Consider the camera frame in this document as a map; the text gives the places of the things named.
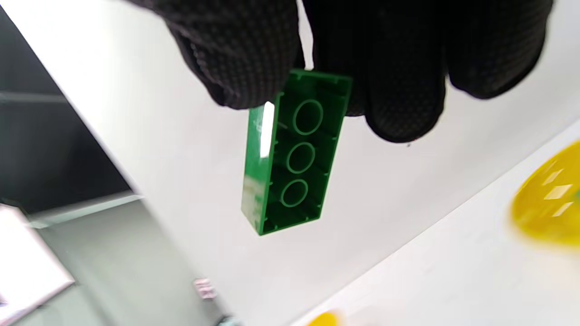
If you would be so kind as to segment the person's right hand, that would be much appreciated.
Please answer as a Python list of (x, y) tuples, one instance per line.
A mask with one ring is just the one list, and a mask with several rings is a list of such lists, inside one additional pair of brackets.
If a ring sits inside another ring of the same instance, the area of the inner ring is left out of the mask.
[[(303, 68), (295, 0), (133, 0), (168, 27), (184, 61), (221, 106), (253, 109)], [(476, 99), (534, 70), (552, 0), (305, 0), (314, 68), (347, 76), (346, 115), (407, 143), (444, 110), (445, 80)]]

